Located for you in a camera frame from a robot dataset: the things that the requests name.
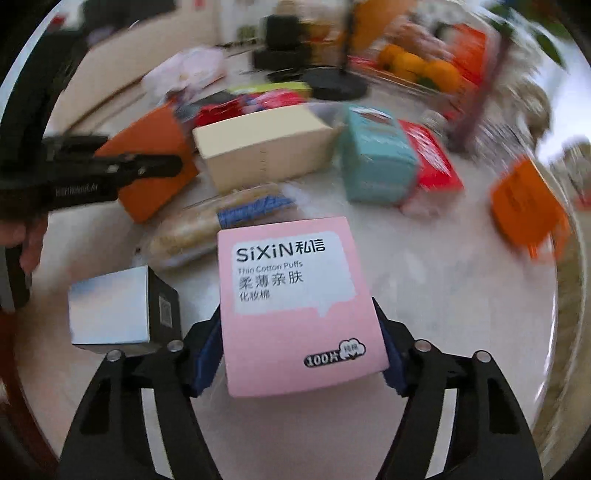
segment beige box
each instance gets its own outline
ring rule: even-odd
[[[338,133],[306,105],[250,113],[193,130],[219,193],[298,177],[326,166]]]

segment cotton puffs box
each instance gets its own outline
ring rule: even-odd
[[[218,256],[230,395],[312,390],[388,368],[345,218],[222,230]]]

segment orange card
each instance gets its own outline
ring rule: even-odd
[[[176,177],[136,180],[120,189],[119,201],[135,223],[148,220],[199,173],[193,163],[193,148],[168,105],[144,115],[111,138],[95,155],[122,153],[174,154],[183,160],[183,169]]]
[[[554,238],[555,256],[569,237],[564,208],[527,157],[493,188],[492,213],[498,228],[516,247],[524,247],[532,258],[548,237]]]

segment qr code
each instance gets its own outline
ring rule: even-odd
[[[158,305],[160,307],[160,323],[168,328],[173,327],[173,311],[170,307],[170,302],[164,297],[158,297]]]

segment red box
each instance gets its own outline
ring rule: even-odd
[[[411,216],[441,215],[462,194],[464,185],[426,127],[404,120],[399,122],[420,162],[417,185],[400,210]]]

